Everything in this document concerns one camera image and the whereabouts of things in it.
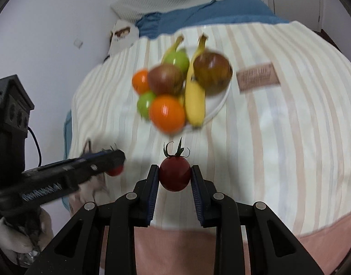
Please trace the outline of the cherry tomato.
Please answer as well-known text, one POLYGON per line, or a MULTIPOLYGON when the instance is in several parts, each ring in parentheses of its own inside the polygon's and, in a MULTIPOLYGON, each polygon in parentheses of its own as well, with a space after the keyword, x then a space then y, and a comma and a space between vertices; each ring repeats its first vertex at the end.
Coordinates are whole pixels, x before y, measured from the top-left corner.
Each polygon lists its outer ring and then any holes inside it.
POLYGON ((182 138, 180 138, 176 152, 170 154, 168 147, 171 143, 168 142, 166 145, 163 145, 165 159, 159 168, 159 180, 166 190, 176 193, 185 189, 190 182, 191 167, 187 161, 190 149, 188 148, 188 155, 184 156, 185 148, 182 146, 182 138))
POLYGON ((119 176, 124 170, 124 163, 126 160, 125 153, 118 149, 117 146, 110 146, 108 148, 106 174, 111 177, 119 176))

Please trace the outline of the green apple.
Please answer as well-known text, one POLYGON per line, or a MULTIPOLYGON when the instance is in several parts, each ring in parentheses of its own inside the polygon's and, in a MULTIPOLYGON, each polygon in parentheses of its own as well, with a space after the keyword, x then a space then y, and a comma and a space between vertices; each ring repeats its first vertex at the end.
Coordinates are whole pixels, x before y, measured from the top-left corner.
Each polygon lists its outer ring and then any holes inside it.
POLYGON ((163 57, 162 62, 177 66, 178 68, 180 68, 183 74, 187 74, 190 65, 188 55, 184 50, 176 50, 169 52, 168 55, 163 57))
POLYGON ((156 95, 152 91, 147 91, 139 96, 137 101, 137 111, 145 120, 149 119, 149 108, 155 98, 156 95))

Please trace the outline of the orange fruit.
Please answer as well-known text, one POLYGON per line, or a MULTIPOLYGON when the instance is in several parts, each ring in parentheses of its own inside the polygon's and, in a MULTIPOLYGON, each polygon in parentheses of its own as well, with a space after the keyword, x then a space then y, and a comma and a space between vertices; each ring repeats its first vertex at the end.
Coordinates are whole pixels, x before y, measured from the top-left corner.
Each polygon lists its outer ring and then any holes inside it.
POLYGON ((185 125, 185 110, 177 98, 162 95, 151 103, 149 118, 161 132, 174 134, 181 131, 185 125))
POLYGON ((149 83, 148 83, 148 70, 142 69, 135 72, 132 77, 132 87, 138 95, 142 95, 148 91, 150 91, 149 83))

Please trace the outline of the large yellow banana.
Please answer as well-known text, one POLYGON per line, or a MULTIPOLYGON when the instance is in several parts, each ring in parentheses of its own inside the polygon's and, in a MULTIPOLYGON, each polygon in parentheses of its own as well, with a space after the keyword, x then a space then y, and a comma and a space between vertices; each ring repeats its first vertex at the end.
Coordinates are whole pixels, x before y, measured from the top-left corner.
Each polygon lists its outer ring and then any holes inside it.
POLYGON ((208 37, 204 33, 198 39, 198 46, 191 59, 185 81, 184 107, 187 120, 192 127, 201 127, 205 118, 205 90, 195 79, 193 64, 198 56, 205 51, 208 37))

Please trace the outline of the dark red apple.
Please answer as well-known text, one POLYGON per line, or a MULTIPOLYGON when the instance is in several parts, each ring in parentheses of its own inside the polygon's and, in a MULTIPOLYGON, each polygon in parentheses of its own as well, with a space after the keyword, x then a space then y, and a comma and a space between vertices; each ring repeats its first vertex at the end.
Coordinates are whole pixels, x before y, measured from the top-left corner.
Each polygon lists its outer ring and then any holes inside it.
POLYGON ((194 77, 208 95, 225 90, 233 76, 229 60, 217 52, 205 51, 193 63, 194 77))

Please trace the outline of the small yellow banana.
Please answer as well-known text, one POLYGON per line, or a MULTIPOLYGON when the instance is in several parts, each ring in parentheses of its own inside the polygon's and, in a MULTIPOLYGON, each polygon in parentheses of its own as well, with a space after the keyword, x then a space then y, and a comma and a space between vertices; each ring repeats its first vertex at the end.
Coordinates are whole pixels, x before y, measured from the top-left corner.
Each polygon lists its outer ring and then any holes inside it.
POLYGON ((161 63, 164 63, 166 61, 166 58, 173 52, 176 52, 177 48, 179 45, 184 41, 184 36, 180 35, 177 37, 176 41, 166 50, 162 57, 161 63))

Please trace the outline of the striped cream blanket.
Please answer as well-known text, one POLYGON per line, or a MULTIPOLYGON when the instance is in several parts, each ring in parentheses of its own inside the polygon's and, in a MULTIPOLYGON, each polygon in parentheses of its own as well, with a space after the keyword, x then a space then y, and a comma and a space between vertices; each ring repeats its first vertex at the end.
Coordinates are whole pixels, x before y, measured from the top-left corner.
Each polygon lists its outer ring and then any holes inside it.
POLYGON ((265 202, 300 238, 325 274, 351 249, 351 62, 299 22, 228 24, 181 30, 194 52, 199 36, 229 58, 233 70, 273 63, 280 86, 241 93, 236 73, 221 110, 202 128, 173 137, 140 118, 133 74, 161 61, 175 36, 141 38, 96 66, 72 101, 71 157, 88 139, 94 150, 116 145, 125 170, 107 176, 82 202, 114 201, 163 160, 180 138, 188 161, 238 202, 265 202))

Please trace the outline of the brown fabric label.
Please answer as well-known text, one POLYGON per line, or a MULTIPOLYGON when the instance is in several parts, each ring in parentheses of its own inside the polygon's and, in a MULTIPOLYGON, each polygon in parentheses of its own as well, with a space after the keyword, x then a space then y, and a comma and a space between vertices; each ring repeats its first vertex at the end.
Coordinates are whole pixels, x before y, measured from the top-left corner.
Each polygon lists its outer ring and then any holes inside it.
POLYGON ((273 63, 264 63, 239 70, 236 78, 241 93, 266 86, 280 86, 273 63))

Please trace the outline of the teddy bear print pillow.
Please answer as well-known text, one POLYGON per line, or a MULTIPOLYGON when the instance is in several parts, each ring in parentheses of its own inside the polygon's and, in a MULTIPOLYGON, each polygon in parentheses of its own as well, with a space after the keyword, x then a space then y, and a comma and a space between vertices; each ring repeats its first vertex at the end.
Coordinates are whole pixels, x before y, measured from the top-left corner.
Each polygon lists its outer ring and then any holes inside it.
POLYGON ((132 23, 117 20, 111 30, 110 48, 108 55, 114 56, 122 50, 131 47, 139 39, 139 29, 132 23))

